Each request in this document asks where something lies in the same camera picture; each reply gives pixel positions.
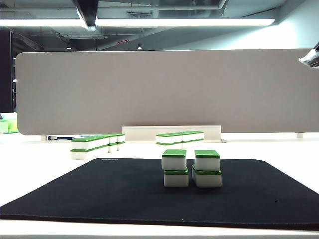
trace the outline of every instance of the ceiling beam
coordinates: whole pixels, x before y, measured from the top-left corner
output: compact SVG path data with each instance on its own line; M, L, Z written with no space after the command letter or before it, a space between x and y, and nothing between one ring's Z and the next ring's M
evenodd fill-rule
M217 5L186 5L186 6L100 6L98 10L220 10L223 8L226 0L220 0ZM2 7L0 11L76 11L75 7Z

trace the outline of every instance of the green object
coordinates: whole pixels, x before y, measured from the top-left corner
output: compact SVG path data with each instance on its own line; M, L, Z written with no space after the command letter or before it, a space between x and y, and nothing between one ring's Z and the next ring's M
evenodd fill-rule
M181 143L181 142L175 142L175 143L159 143L159 142L157 142L156 144L168 146L168 145L174 145L174 144L178 144L178 143Z
M80 153L86 153L86 152L91 152L95 149L99 149L99 148L104 148L104 147L108 147L109 145L102 145L96 148L91 148L91 149L72 149L71 152L80 152Z
M204 132L202 132L202 131L183 131L183 132L175 132L175 133L159 133L156 136L172 137L172 136L181 136L181 135L195 134L195 133L204 133Z
M220 158L219 154L215 150L195 150L196 158Z
M195 134L195 133L204 133L203 131L184 131L184 132L181 132L183 135L186 135L186 134Z
M106 134L101 134L101 135L94 135L94 136L89 136L84 138L75 138L71 140L71 142L90 142L90 141L95 141L95 140L99 140L103 138L109 138L109 136Z
M204 140L204 139L199 138L199 139L193 139L193 140L189 140L189 141L183 141L182 143L189 143L189 142L202 141L202 140Z
M187 175L188 169L185 169L184 171L177 171L177 170L164 170L165 175Z
M163 153L162 157L185 158L186 150L185 149L167 149Z
M8 133L17 133L19 132L18 130L18 125L17 125L17 120L16 119L9 119L5 120L8 122Z
M8 133L9 122L0 119L0 133Z
M221 171L200 171L196 170L194 167L194 164L192 165L192 168L194 169L195 173L198 175L221 175Z
M123 134L123 133L108 133L108 134L105 134L105 135L107 135L108 137L115 137L115 136L123 136L125 134Z

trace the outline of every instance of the ceiling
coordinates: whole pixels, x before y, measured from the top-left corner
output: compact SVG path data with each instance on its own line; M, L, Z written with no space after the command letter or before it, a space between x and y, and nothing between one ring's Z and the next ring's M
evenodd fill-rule
M258 18L276 16L276 11L294 0L226 0L220 10L159 10L158 7L196 7L218 5L220 0L100 0L98 18ZM78 18L72 0L2 0L0 18ZM162 50L233 31L240 27L12 27L14 54L22 51Z

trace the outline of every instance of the stacked tiles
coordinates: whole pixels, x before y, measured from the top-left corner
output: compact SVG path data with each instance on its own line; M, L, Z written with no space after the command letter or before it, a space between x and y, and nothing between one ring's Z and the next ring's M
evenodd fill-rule
M185 149L203 144L204 132L184 131L175 133L160 133L156 135L156 144L167 149Z
M188 187L186 150L167 149L161 159L164 187Z
M123 133L109 133L105 134L110 137L109 153L120 150L125 143L125 134Z
M71 158L72 159L92 159L103 153L120 150L125 143L123 133L111 133L94 135L71 140Z
M192 178L199 188L221 187L220 156L215 150L195 150Z

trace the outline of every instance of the white table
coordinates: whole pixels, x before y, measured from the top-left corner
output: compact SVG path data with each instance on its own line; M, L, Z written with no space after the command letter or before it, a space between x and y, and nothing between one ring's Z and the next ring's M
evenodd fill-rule
M228 143L205 143L222 159L264 160L319 193L319 138L313 139L236 139L225 134ZM70 159L69 141L41 141L40 136L0 134L0 206L50 182L87 161ZM126 143L122 151L104 157L160 158L155 144ZM193 150L187 151L194 158ZM152 225L87 224L44 221L0 220L0 237L5 238L319 238L319 231L259 230Z

